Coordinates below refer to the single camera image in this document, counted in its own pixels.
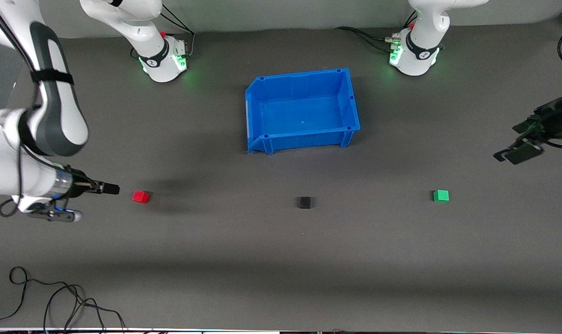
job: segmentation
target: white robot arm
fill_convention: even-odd
[[[79,0],[88,16],[120,32],[139,54],[143,70],[156,82],[175,79],[186,70],[186,45],[162,36],[150,21],[159,17],[161,0]]]
[[[415,27],[393,34],[400,41],[391,55],[390,65],[408,76],[420,76],[435,63],[438,46],[450,27],[449,9],[471,8],[489,0],[409,0],[417,12]]]
[[[57,201],[85,192],[118,194],[120,188],[41,157],[76,154],[89,133],[60,41],[44,25],[37,0],[0,0],[0,43],[18,51],[35,83],[30,108],[0,110],[0,194],[16,203],[10,214],[0,207],[0,214],[19,210],[47,220],[79,220],[80,212],[57,208]]]

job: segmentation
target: gray table surface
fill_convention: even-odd
[[[562,150],[491,157],[562,95],[561,33],[562,19],[453,27],[415,78],[349,32],[205,33],[166,84],[123,38],[64,40],[91,139],[56,161],[122,193],[73,199],[77,224],[0,218],[0,317],[22,265],[83,285],[131,327],[562,332]],[[362,124],[349,148],[247,154],[256,76],[340,67]],[[22,73],[10,104],[29,97]],[[438,188],[450,203],[431,201]],[[154,198],[134,203],[135,189]],[[296,209],[301,195],[317,207]],[[41,326],[53,290],[32,286],[0,326]],[[92,312],[77,325],[96,326]]]

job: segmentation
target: robot end effector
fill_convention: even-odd
[[[493,155],[498,161],[508,160],[517,165],[543,154],[543,144],[562,148],[550,141],[562,140],[562,97],[536,108],[533,115],[512,129],[520,136],[508,148]]]

